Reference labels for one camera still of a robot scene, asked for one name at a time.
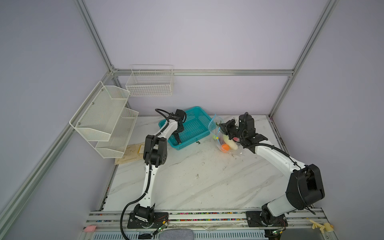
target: white mesh shelf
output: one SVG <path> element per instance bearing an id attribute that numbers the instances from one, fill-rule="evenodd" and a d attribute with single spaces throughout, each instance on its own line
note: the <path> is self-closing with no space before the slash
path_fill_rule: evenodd
<path id="1" fill-rule="evenodd" d="M 172 65 L 131 65 L 126 88 L 131 96 L 172 96 Z"/>
<path id="2" fill-rule="evenodd" d="M 138 112 L 124 108 L 108 142 L 98 142 L 96 151 L 103 158 L 122 158 L 128 146 Z"/>
<path id="3" fill-rule="evenodd" d="M 121 112 L 128 101 L 129 91 L 104 86 L 77 122 L 70 124 L 87 141 L 109 141 Z"/>

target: orange fruit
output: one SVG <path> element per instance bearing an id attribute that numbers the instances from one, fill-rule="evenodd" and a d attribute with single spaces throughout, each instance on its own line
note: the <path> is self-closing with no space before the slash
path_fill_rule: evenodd
<path id="1" fill-rule="evenodd" d="M 229 145 L 226 144 L 226 143 L 224 143 L 223 145 L 221 145 L 221 149 L 220 149 L 220 150 L 221 150 L 222 152 L 228 152 L 229 149 L 230 149 Z"/>

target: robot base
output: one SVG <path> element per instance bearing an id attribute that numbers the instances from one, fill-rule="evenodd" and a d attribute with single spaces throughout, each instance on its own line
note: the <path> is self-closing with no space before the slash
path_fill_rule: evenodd
<path id="1" fill-rule="evenodd" d="M 154 222 L 151 226 L 146 226 L 147 223 L 140 221 L 139 219 L 135 218 L 134 213 L 131 212 L 129 215 L 128 225 L 127 228 L 133 229 L 133 228 L 159 228 L 163 225 L 163 221 L 168 221 L 168 213 L 167 212 L 155 212 Z"/>
<path id="2" fill-rule="evenodd" d="M 263 222 L 261 217 L 261 211 L 249 211 L 245 212 L 247 216 L 248 227 L 281 227 L 282 225 L 288 225 L 287 220 L 284 214 L 275 217 L 273 220 L 270 220 L 268 225 Z"/>

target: blue basket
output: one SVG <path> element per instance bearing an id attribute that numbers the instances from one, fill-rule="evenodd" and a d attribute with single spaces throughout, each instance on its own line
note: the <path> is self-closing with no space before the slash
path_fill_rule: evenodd
<path id="1" fill-rule="evenodd" d="M 201 107 L 193 107 L 185 112 L 187 120 L 183 123 L 184 131 L 179 133 L 181 144 L 177 143 L 173 135 L 168 139 L 169 145 L 176 148 L 176 150 L 180 150 L 209 135 L 208 124 L 212 118 Z M 165 122 L 165 119 L 160 121 L 159 127 L 161 128 Z"/>

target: marble table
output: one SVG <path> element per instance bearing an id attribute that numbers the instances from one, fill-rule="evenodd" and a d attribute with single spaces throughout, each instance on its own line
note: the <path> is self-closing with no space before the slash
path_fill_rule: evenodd
<path id="1" fill-rule="evenodd" d="M 221 116 L 224 121 L 238 116 Z M 256 132 L 279 146 L 265 115 L 254 115 Z M 144 142 L 159 130 L 162 117 L 138 117 L 129 144 Z M 121 211 L 141 195 L 144 160 L 118 166 L 104 211 Z M 244 209 L 261 207 L 281 196 L 288 180 L 262 157 L 243 149 L 222 153 L 211 136 L 181 150 L 168 146 L 168 158 L 155 179 L 152 197 L 159 210 Z"/>

